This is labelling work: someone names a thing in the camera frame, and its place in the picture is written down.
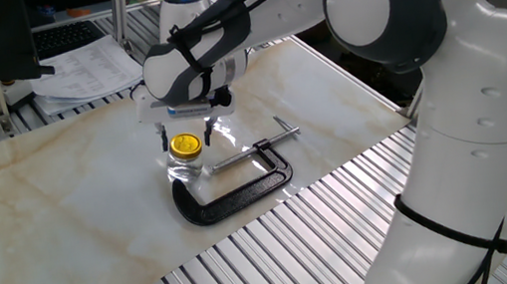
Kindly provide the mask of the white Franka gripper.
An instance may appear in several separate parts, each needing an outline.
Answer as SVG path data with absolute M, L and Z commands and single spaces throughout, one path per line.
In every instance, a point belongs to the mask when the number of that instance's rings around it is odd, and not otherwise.
M 164 123 L 191 119 L 204 119 L 204 144 L 210 146 L 211 133 L 218 117 L 231 115 L 235 111 L 236 103 L 233 92 L 227 88 L 214 91 L 209 97 L 190 101 L 180 106 L 170 107 L 166 103 L 154 98 L 144 86 L 138 86 L 130 94 L 136 104 L 138 120 L 144 124 L 156 124 L 157 133 L 161 137 L 162 150 L 168 150 L 169 141 Z

